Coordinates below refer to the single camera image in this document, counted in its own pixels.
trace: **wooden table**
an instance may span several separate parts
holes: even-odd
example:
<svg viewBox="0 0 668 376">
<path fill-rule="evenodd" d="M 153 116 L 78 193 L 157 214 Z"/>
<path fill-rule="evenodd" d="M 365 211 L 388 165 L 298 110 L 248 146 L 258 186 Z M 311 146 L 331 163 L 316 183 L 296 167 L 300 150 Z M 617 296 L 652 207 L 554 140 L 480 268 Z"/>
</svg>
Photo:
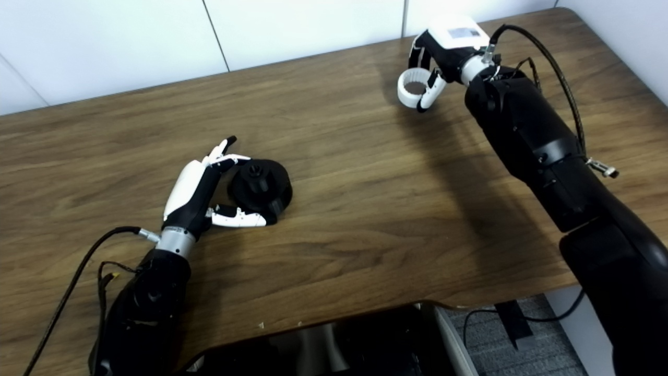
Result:
<svg viewBox="0 0 668 376">
<path fill-rule="evenodd" d="M 622 171 L 607 186 L 668 242 L 666 108 L 572 12 L 502 22 L 534 32 L 569 79 L 590 154 Z M 117 225 L 158 230 L 183 166 L 223 138 L 280 161 L 295 198 L 278 225 L 212 229 L 192 256 L 180 364 L 214 345 L 430 301 L 467 308 L 576 281 L 561 237 L 506 172 L 448 86 L 425 114 L 400 105 L 411 38 L 0 118 L 0 353 L 27 364 L 90 245 Z M 519 35 L 508 65 L 536 58 Z M 217 201 L 225 201 L 221 184 Z M 95 273 L 136 264 L 151 245 L 118 236 L 93 257 L 34 375 L 86 375 L 96 337 Z M 110 296 L 128 280 L 114 282 Z"/>
</svg>

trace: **black cable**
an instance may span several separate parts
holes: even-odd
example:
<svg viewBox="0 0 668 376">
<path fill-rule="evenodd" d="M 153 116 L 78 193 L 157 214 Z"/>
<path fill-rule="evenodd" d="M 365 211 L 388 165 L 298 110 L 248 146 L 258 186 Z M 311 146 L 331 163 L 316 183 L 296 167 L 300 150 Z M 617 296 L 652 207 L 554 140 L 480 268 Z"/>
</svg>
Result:
<svg viewBox="0 0 668 376">
<path fill-rule="evenodd" d="M 539 92 L 542 92 L 542 88 L 540 87 L 540 78 L 538 77 L 538 70 L 536 69 L 536 64 L 534 63 L 534 60 L 529 57 L 524 60 L 522 60 L 517 66 L 515 67 L 515 71 L 512 73 L 512 76 L 510 78 L 515 77 L 517 72 L 520 71 L 520 68 L 524 65 L 524 63 L 529 62 L 529 66 L 531 67 L 533 76 L 534 76 L 534 85 L 536 85 L 536 88 L 538 89 Z"/>
<path fill-rule="evenodd" d="M 566 77 L 564 77 L 564 72 L 559 68 L 559 64 L 557 64 L 556 60 L 550 53 L 550 51 L 541 43 L 538 38 L 534 37 L 533 34 L 530 32 L 526 31 L 525 29 L 515 26 L 515 25 L 501 25 L 493 34 L 492 37 L 490 38 L 490 45 L 496 46 L 498 43 L 498 39 L 503 34 L 504 31 L 506 30 L 512 30 L 512 31 L 517 31 L 518 33 L 522 34 L 524 37 L 529 39 L 545 56 L 548 62 L 550 62 L 550 65 L 552 66 L 552 69 L 554 70 L 554 73 L 556 74 L 556 77 L 559 79 L 559 83 L 561 84 L 561 88 L 564 90 L 564 94 L 566 95 L 566 99 L 568 99 L 568 105 L 570 106 L 570 111 L 573 113 L 573 119 L 575 120 L 575 131 L 577 132 L 578 135 L 578 140 L 580 141 L 580 147 L 582 148 L 582 153 L 586 156 L 587 155 L 587 149 L 585 147 L 585 130 L 582 127 L 582 119 L 580 118 L 580 112 L 578 111 L 578 106 L 575 102 L 575 97 L 573 96 L 573 93 L 570 91 L 570 86 L 568 85 L 568 82 L 566 81 Z"/>
<path fill-rule="evenodd" d="M 524 320 L 530 321 L 530 322 L 553 322 L 553 321 L 560 321 L 563 320 L 564 318 L 570 316 L 580 305 L 580 302 L 582 302 L 583 298 L 585 297 L 585 291 L 580 290 L 580 294 L 578 294 L 578 297 L 575 298 L 575 301 L 573 304 L 571 304 L 570 308 L 566 310 L 566 312 L 555 316 L 555 317 L 548 317 L 548 318 L 534 318 L 534 317 L 526 317 L 524 315 L 518 316 L 519 318 L 523 318 Z M 478 309 L 478 310 L 472 310 L 466 315 L 466 318 L 464 319 L 464 328 L 462 329 L 462 342 L 464 343 L 464 347 L 466 347 L 466 326 L 468 325 L 468 319 L 471 318 L 473 314 L 476 313 L 498 313 L 497 310 L 494 309 Z"/>
<path fill-rule="evenodd" d="M 76 272 L 74 272 L 74 276 L 72 277 L 72 281 L 69 283 L 69 286 L 67 287 L 67 290 L 65 290 L 65 294 L 63 295 L 63 298 L 60 300 L 60 303 L 58 303 L 58 307 L 55 309 L 55 312 L 53 316 L 51 317 L 51 321 L 49 322 L 49 325 L 46 328 L 46 331 L 44 332 L 44 335 L 42 336 L 42 339 L 40 340 L 37 350 L 35 350 L 35 354 L 33 354 L 32 359 L 30 359 L 30 363 L 28 363 L 28 367 L 25 369 L 25 372 L 23 372 L 23 376 L 28 376 L 30 375 L 30 372 L 32 372 L 33 368 L 35 367 L 35 364 L 37 364 L 37 360 L 39 359 L 39 356 L 41 355 L 41 352 L 44 350 L 44 346 L 46 345 L 46 342 L 49 340 L 49 337 L 51 336 L 51 332 L 53 332 L 53 328 L 55 326 L 55 323 L 58 321 L 58 318 L 60 318 L 60 314 L 63 312 L 63 308 L 65 308 L 65 303 L 69 299 L 69 296 L 72 294 L 72 291 L 74 290 L 74 286 L 76 286 L 77 281 L 79 280 L 79 277 L 81 276 L 81 273 L 83 273 L 84 268 L 86 267 L 86 264 L 88 264 L 88 261 L 90 260 L 91 256 L 93 256 L 93 253 L 104 243 L 107 239 L 112 237 L 113 235 L 116 235 L 117 233 L 123 233 L 123 232 L 132 232 L 132 233 L 139 233 L 139 231 L 142 228 L 140 227 L 134 227 L 134 226 L 123 226 L 123 227 L 117 227 L 108 233 L 105 233 L 100 239 L 98 239 L 95 244 L 88 250 L 86 255 L 83 257 L 81 260 L 81 263 L 79 264 L 79 267 L 77 268 Z"/>
</svg>

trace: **black plastic part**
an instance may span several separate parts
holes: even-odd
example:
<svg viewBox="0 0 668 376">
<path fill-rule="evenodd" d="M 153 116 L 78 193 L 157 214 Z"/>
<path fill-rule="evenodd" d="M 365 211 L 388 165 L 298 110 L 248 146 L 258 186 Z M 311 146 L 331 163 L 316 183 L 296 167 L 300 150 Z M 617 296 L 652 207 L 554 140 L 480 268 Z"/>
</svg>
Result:
<svg viewBox="0 0 668 376">
<path fill-rule="evenodd" d="M 433 57 L 438 67 L 441 68 L 443 79 L 447 83 L 459 82 L 461 84 L 462 66 L 464 63 L 473 56 L 482 54 L 480 50 L 476 50 L 473 47 L 446 50 L 429 34 L 429 31 L 422 33 L 415 42 L 415 46 L 425 49 L 422 56 L 422 68 L 428 70 L 430 58 Z M 409 58 L 409 68 L 412 68 L 410 65 L 415 59 L 413 59 L 413 56 Z"/>
<path fill-rule="evenodd" d="M 466 106 L 508 171 L 561 231 L 572 231 L 560 249 L 613 344 L 617 375 L 666 374 L 668 250 L 585 164 L 531 80 L 510 78 L 514 71 L 502 67 L 495 80 L 493 69 L 482 72 Z"/>
<path fill-rule="evenodd" d="M 268 159 L 248 162 L 236 173 L 228 192 L 243 211 L 260 213 L 268 225 L 276 223 L 293 195 L 285 168 Z"/>
<path fill-rule="evenodd" d="M 153 249 L 118 294 L 90 357 L 94 376 L 165 375 L 190 266 L 183 257 Z M 97 346 L 101 365 L 93 370 Z"/>
<path fill-rule="evenodd" d="M 529 323 L 522 318 L 524 313 L 520 305 L 517 304 L 517 300 L 498 303 L 494 307 L 515 349 L 518 351 L 533 349 L 536 346 L 536 337 L 534 337 Z"/>
<path fill-rule="evenodd" d="M 190 201 L 174 210 L 162 223 L 162 228 L 168 226 L 181 227 L 192 233 L 199 240 L 202 232 L 211 227 L 211 218 L 206 216 L 211 197 L 213 197 L 221 173 L 213 168 L 206 168 Z"/>
<path fill-rule="evenodd" d="M 568 234 L 559 247 L 613 344 L 617 376 L 665 375 L 668 272 L 629 241 L 635 230 L 604 217 Z"/>
</svg>

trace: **robotic arm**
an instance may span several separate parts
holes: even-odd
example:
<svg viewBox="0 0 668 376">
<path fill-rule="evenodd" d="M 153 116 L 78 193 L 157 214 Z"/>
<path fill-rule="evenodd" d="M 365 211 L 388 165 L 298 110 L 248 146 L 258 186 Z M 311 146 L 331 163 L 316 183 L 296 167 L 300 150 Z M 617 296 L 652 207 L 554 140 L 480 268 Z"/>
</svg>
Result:
<svg viewBox="0 0 668 376">
<path fill-rule="evenodd" d="M 424 112 L 446 83 L 468 87 L 464 102 L 508 172 L 531 188 L 567 233 L 560 250 L 613 344 L 617 375 L 664 374 L 668 251 L 592 169 L 604 177 L 618 172 L 588 159 L 534 82 L 500 65 L 493 54 L 498 34 L 490 42 L 466 17 L 439 19 L 415 39 L 410 69 L 399 78 L 399 98 Z M 429 72 L 431 57 L 438 67 Z M 404 86 L 411 81 L 424 84 L 424 93 L 408 93 Z"/>
<path fill-rule="evenodd" d="M 145 234 L 157 244 L 119 293 L 89 359 L 94 376 L 163 375 L 190 278 L 188 257 L 211 225 L 261 227 L 277 222 L 292 189 L 287 172 L 274 161 L 225 154 L 236 140 L 223 140 L 200 161 L 181 171 L 164 210 L 162 233 Z M 243 168 L 230 193 L 240 207 L 209 203 L 223 173 Z"/>
</svg>

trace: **black robotic arm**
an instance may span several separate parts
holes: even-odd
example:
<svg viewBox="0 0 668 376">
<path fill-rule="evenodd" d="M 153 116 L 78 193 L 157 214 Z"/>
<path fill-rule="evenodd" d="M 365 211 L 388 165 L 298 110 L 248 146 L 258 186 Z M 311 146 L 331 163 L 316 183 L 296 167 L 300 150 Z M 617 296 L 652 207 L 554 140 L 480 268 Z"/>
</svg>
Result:
<svg viewBox="0 0 668 376">
<path fill-rule="evenodd" d="M 617 375 L 665 374 L 668 251 L 593 170 L 606 177 L 618 172 L 587 158 L 583 136 L 578 139 L 568 128 L 533 80 L 518 68 L 499 64 L 494 48 L 507 29 L 543 47 L 520 27 L 504 25 L 489 40 L 472 21 L 452 16 L 419 35 L 409 68 L 428 69 L 431 57 L 438 68 L 423 73 L 429 80 L 423 81 L 425 92 L 413 97 L 414 107 L 426 111 L 443 90 L 434 90 L 434 77 L 468 87 L 466 106 L 501 161 L 531 188 L 559 230 L 568 233 L 559 245 L 562 255 L 613 344 Z M 562 79 L 556 62 L 548 59 Z M 399 79 L 398 92 L 409 105 L 401 91 L 404 79 Z"/>
</svg>

